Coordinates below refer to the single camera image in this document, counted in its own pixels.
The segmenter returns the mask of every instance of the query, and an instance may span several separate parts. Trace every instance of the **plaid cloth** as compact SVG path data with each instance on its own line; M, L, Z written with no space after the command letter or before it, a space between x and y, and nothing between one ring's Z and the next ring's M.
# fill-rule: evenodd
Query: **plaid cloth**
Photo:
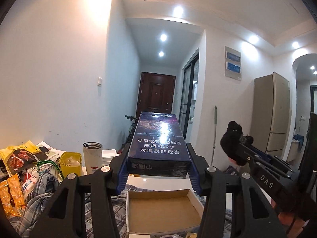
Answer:
M21 236L21 238L28 238L30 232L38 217L43 212L47 202L56 191L59 183L55 176L49 172L44 172L40 175L33 191L28 195L26 203L27 206L21 217L12 217L9 219L10 223ZM115 219L118 226L118 231L121 238L128 238L126 230L126 195L128 191L146 192L151 190L140 189L132 185L126 185L125 190L119 196L112 196L111 202L115 213ZM201 203L205 204L205 199L199 197ZM225 228L223 237L230 238L231 233L231 210L226 210ZM85 219L86 219L86 234L87 238L93 238L93 226L91 219L91 202L90 194L86 194L85 198Z

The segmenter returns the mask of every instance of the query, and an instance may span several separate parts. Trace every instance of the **silver screw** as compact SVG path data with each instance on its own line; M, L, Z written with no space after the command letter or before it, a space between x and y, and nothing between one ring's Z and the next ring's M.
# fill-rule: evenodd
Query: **silver screw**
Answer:
M105 172L109 172L109 171L110 171L110 166L103 166L103 167L101 168L101 171L103 171L104 173L105 173Z
M249 173L243 173L243 174L242 174L242 177L243 177L244 179L250 179L251 175L250 175Z
M70 179L70 180L74 179L75 177L76 177L76 175L75 175L74 173L70 173L70 174L67 176L67 178Z
M215 168L214 166L207 167L208 172L214 173L216 170L217 170L217 168Z

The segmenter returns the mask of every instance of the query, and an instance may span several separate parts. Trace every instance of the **metal rod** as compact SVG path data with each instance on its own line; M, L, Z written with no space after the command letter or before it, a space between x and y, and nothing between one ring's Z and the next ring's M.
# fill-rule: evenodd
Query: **metal rod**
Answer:
M217 106L215 106L215 130L214 130L214 145L212 147L212 157L211 157L211 166L214 161L214 154L215 154L215 148L216 148L216 130L217 130Z

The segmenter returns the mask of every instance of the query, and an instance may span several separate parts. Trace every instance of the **yellow container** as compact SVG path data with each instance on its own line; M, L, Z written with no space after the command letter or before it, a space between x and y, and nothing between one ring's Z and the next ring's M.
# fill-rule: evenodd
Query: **yellow container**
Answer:
M70 166L71 164L74 164L74 161L75 163L76 161L79 162L79 166ZM60 166L64 178L66 178L70 173L75 173L78 176L81 176L81 161L80 153L64 152L60 158Z

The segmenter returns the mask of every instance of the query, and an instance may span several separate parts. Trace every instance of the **ceiling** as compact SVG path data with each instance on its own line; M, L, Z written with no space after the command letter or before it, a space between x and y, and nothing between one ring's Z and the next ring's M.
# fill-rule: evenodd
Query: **ceiling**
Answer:
M302 0L123 0L128 18L156 18L193 25L214 26L248 41L271 55L316 42L317 24ZM176 5L184 8L175 18Z
M128 18L141 64L177 68L182 65L203 29L181 22L160 19ZM162 34L167 35L162 42Z
M296 81L311 81L317 80L317 75L313 72L317 71L317 54L308 54L298 59L298 67L296 71Z

